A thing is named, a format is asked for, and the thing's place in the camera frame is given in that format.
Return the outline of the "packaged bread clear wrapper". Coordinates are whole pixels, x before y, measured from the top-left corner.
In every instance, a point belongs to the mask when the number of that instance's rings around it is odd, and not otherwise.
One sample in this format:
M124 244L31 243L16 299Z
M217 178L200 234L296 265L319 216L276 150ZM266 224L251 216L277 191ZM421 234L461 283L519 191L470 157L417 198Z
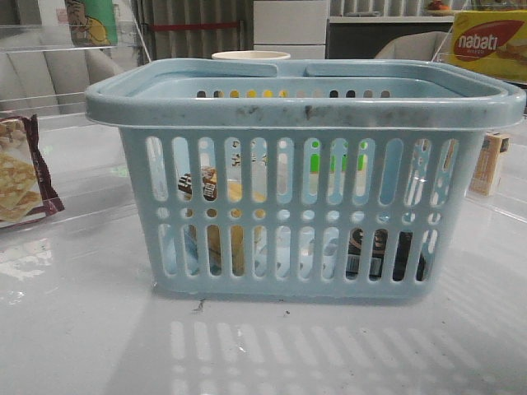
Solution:
M217 198L217 171L211 166L201 168L201 185L203 197L206 201L214 201ZM178 189L184 194L185 200L190 200L193 191L193 181L190 173L179 177ZM242 185L235 179L227 180L227 191L230 201L238 202L241 200L243 191ZM256 202L263 202L265 196L261 193L253 193ZM240 209L230 211L233 218L241 217ZM214 217L217 214L216 209L208 209L207 214ZM231 265L232 272L236 276L241 276L245 272L245 253L244 253L244 231L239 225L233 225L227 232L231 242ZM227 251L222 250L222 237L226 240L226 231L221 232L218 225L209 225L207 227L208 252L211 265L211 273L219 273L222 270L222 264L226 263Z

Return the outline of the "black tissue pack front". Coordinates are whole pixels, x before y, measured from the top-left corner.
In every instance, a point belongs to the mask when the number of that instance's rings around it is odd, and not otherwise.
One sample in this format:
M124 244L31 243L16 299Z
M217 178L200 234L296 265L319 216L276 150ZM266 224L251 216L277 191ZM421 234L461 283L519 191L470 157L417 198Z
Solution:
M363 230L360 228L353 229L349 235L348 249L347 249L347 267L346 277L353 279L357 276L360 267L360 257L362 252ZM380 279L382 275L382 268L385 260L385 253L388 242L388 231L385 229L378 229L374 233L373 245L371 249L371 263L369 269L369 278L372 280ZM392 279L394 281L402 281L406 273L409 253L413 241L413 234L411 232L400 232L399 242L396 249L394 259L394 269L392 272ZM416 279L422 281L427 261L421 253L417 265Z

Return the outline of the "light blue plastic basket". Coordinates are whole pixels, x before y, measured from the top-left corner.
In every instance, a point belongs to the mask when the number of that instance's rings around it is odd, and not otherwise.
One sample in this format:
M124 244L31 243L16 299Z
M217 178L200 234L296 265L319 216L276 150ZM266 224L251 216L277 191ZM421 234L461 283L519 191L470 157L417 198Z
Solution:
M240 98L230 98L232 90ZM259 97L246 98L255 90ZM264 91L274 96L263 98ZM444 63L410 60L158 60L86 89L86 115L119 130L155 285L176 294L246 299L415 299L436 284L487 132L518 123L518 86ZM330 172L332 142L347 169ZM369 143L356 171L360 141ZM310 172L318 151L320 169ZM217 171L203 197L201 168ZM190 173L190 200L178 189ZM227 180L242 185L230 201ZM265 196L256 202L253 193ZM216 209L210 217L208 209ZM241 217L230 211L240 209ZM244 231L245 272L211 273L207 227ZM346 277L350 232L363 230ZM388 231L380 279L374 233ZM406 273L392 272L411 232ZM416 279L420 254L427 265Z

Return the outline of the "colourful puzzle cube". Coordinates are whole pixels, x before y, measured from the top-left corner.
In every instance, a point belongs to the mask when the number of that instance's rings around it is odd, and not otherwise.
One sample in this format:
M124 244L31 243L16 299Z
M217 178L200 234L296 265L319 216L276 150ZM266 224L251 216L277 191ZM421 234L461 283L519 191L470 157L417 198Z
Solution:
M368 163L368 149L369 143L367 140L362 140L358 146L358 157L356 171L365 171ZM347 148L348 143L345 141L334 141L331 145L333 154L330 157L330 172L334 173L336 170L337 160L341 164L341 171L344 172L347 169ZM320 156L318 151L313 151L310 154L310 172L318 173L320 169Z

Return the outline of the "yellow paper cup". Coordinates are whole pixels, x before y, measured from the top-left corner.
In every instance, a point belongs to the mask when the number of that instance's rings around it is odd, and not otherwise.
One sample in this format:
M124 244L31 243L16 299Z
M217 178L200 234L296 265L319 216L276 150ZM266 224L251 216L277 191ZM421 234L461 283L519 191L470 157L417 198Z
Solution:
M224 51L212 54L214 60L226 60L226 61L251 61L257 63L271 62L277 60L290 59L289 53L279 51L264 51L264 50L240 50L240 51ZM266 90L261 95L263 98L271 98L274 96L272 91ZM240 98L240 92L238 90L232 90L229 93L230 98ZM246 91L246 98L257 98L259 94L255 90Z

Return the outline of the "white cabinet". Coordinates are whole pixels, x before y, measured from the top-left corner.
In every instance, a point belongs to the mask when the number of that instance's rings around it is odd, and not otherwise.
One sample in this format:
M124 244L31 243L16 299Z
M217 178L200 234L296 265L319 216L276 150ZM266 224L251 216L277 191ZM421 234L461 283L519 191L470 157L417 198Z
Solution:
M325 58L328 1L255 1L253 17L255 50Z

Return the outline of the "beige small carton box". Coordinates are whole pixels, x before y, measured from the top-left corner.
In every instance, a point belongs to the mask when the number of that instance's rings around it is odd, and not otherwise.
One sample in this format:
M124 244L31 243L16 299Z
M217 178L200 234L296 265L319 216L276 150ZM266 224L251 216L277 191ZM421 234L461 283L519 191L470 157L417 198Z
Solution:
M469 191L481 196L492 196L501 181L501 168L509 151L510 135L501 132L488 132L479 153Z

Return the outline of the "brown cracker bag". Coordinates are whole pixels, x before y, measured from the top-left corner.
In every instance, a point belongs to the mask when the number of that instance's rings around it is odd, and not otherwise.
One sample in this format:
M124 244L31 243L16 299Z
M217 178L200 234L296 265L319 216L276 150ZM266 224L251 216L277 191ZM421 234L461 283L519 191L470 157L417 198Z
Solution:
M64 210L39 149L36 115L1 120L1 228L8 229Z

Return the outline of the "clear acrylic shelf left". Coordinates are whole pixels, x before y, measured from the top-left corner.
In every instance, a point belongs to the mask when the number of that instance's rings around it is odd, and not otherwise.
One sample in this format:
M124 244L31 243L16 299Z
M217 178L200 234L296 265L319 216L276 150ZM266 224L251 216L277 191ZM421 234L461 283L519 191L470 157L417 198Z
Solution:
M1 28L1 116L45 127L84 126L84 90L140 64L144 51L131 21L113 28L4 25Z

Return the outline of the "clear acrylic shelf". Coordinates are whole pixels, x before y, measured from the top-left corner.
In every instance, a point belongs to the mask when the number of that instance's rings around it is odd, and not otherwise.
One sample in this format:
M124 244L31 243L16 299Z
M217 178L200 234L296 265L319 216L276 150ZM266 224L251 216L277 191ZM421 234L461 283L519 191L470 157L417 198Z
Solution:
M510 164L507 157L515 154L511 143L520 140L512 134L525 126L526 122L523 121L508 130L486 133L465 192L470 198L493 211L519 221L526 220L526 159L519 163L519 179L504 181L502 168Z
M84 90L140 64L144 51L131 21L113 28L4 25L1 28L1 116L45 127L84 126Z

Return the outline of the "clear acrylic shelf right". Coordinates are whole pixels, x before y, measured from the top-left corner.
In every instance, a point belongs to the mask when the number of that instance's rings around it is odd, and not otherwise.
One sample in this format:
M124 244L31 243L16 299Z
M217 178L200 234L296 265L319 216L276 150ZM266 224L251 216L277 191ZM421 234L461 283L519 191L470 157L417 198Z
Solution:
M465 192L470 198L493 211L519 221L526 220L526 159L519 163L519 179L504 181L502 168L510 164L507 157L515 154L511 143L520 140L512 134L525 126L526 122L523 121L508 130L486 133Z

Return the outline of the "yellow nabati wafer box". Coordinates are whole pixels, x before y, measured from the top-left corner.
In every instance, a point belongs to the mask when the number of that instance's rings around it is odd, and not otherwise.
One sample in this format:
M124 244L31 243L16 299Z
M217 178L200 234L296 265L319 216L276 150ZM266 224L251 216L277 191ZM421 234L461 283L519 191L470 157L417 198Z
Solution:
M526 11L458 13L444 61L490 77L525 83Z

